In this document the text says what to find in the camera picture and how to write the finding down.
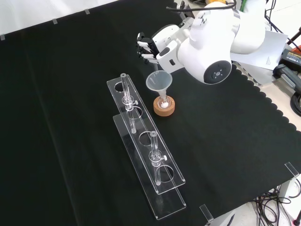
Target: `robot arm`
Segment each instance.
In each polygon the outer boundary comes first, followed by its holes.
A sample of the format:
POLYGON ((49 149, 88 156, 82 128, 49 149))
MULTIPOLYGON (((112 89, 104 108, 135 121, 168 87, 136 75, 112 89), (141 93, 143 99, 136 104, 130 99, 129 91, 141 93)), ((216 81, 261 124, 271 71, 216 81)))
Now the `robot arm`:
MULTIPOLYGON (((265 0, 248 0, 244 12, 234 8, 200 11, 179 25, 159 30, 148 43, 137 42, 168 73, 185 69, 206 84, 223 81, 231 71, 230 52, 249 54, 263 43, 265 0)), ((213 2, 206 7, 225 6, 213 2)))

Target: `black cable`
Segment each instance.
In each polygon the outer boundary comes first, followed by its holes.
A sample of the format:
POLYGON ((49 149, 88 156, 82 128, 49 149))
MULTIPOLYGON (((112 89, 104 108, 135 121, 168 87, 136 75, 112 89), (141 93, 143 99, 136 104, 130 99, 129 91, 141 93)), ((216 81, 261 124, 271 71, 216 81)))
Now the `black cable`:
POLYGON ((256 197, 255 200, 252 201, 256 203, 256 210, 259 214, 259 221, 258 221, 259 226, 261 225, 261 223, 264 226, 266 226, 266 224, 267 226, 274 226, 274 223, 277 223, 276 225, 278 226, 280 220, 280 205, 282 206, 287 219, 290 221, 288 214, 282 204, 290 204, 291 200, 285 197, 279 197, 279 193, 280 193, 279 189, 274 188, 273 192, 267 192, 261 196, 256 197), (268 203, 270 201, 276 201, 277 213, 271 207, 268 206, 268 203), (273 214, 274 217, 273 220, 268 219, 266 215, 266 210, 269 210, 273 214))
POLYGON ((271 8, 265 10, 265 12, 264 12, 264 16, 267 16, 267 12, 269 11, 269 16, 268 16, 269 19, 271 19, 271 17, 272 17, 272 10, 273 10, 273 9, 275 8, 275 6, 276 6, 276 1, 277 1, 277 0, 272 0, 271 8))
POLYGON ((234 0, 233 2, 229 2, 225 7, 209 7, 209 8, 170 8, 170 7, 166 7, 166 9, 170 10, 170 11, 174 11, 174 12, 192 12, 192 11, 203 11, 203 10, 216 10, 216 9, 228 9, 228 8, 234 8, 236 6, 236 0, 234 0))
POLYGON ((301 95, 297 92, 295 92, 291 98, 291 108, 293 112, 295 112, 299 116, 301 116, 300 99, 301 99, 301 95))
POLYGON ((233 214, 233 216, 231 217, 229 223, 227 224, 227 226, 230 226, 232 224, 233 218, 234 218, 235 214, 233 214))
MULTIPOLYGON (((267 21, 269 22, 269 24, 270 25, 272 25, 273 26, 273 28, 276 30, 276 32, 280 32, 280 33, 282 33, 283 34, 283 32, 279 29, 279 28, 277 28, 272 22, 271 22, 271 20, 269 19, 269 17, 268 16, 265 16, 265 18, 267 19, 267 21)), ((292 42, 292 44, 301 52, 301 49, 299 48, 299 46, 297 46, 296 45, 296 43, 294 43, 290 38, 287 38, 290 42, 292 42)))
POLYGON ((289 196, 289 198, 292 198, 292 199, 299 197, 300 194, 301 194, 301 183, 300 183, 300 181, 299 181, 298 179, 296 179, 296 180, 297 180, 297 182, 298 182, 298 184, 299 184, 300 191, 299 191, 299 193, 298 193, 296 196, 289 196))

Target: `table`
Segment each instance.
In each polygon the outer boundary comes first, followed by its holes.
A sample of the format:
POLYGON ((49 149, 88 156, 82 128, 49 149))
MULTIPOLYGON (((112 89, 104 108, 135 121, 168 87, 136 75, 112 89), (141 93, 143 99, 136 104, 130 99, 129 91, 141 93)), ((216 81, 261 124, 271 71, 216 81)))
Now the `table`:
POLYGON ((152 35, 180 23, 166 12, 170 3, 121 0, 8 34, 1 43, 7 75, 14 70, 31 86, 33 97, 26 98, 35 98, 33 108, 44 117, 39 122, 49 130, 79 225, 204 225, 200 205, 216 218, 289 180, 286 162, 301 171, 300 134, 235 70, 216 86, 175 72, 168 91, 175 113, 164 119, 152 113, 156 94, 145 87, 152 67, 137 58, 133 40, 138 32, 152 35), (186 179, 180 192, 187 208, 162 221, 149 210, 112 120, 118 111, 106 81, 121 73, 131 76, 186 179))

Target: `clear acrylic stand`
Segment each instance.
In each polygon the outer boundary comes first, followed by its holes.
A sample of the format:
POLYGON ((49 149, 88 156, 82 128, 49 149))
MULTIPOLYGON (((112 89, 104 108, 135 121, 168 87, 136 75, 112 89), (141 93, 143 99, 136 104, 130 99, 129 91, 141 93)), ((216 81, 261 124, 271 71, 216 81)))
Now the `clear acrylic stand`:
POLYGON ((211 222, 214 220, 214 218, 212 217, 210 211, 207 209, 207 206, 205 204, 201 205, 199 207, 201 209, 201 211, 203 212, 203 215, 206 217, 207 219, 207 224, 206 225, 210 225, 211 222))
POLYGON ((120 112, 113 117, 156 219, 186 207, 178 186, 185 179, 130 77, 107 82, 120 112))

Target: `glass test tube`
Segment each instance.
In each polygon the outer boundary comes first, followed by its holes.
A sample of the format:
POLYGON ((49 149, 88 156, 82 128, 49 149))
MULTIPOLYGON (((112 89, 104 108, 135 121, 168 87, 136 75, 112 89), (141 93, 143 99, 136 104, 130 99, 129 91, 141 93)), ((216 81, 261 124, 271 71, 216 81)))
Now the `glass test tube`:
POLYGON ((120 77, 121 77, 121 83, 122 83, 122 88, 123 88, 123 93, 124 93, 124 102, 126 105, 126 110, 128 111, 128 117, 129 117, 129 121, 130 121, 131 131, 132 131, 132 133, 136 133, 135 119, 133 117, 133 103, 131 100, 130 91, 128 89, 127 74, 122 73, 120 75, 120 77))
POLYGON ((156 185, 161 184, 161 174, 160 174, 160 168, 154 167, 155 170, 155 183, 156 185))
POLYGON ((150 132, 151 155, 153 158, 158 157, 158 136, 156 131, 150 132))
POLYGON ((130 91, 128 89, 128 84, 127 84, 127 74, 122 73, 120 75, 120 77, 121 77, 122 88, 123 88, 123 93, 124 93, 124 101, 125 101, 125 103, 131 105, 131 95, 130 95, 130 91))

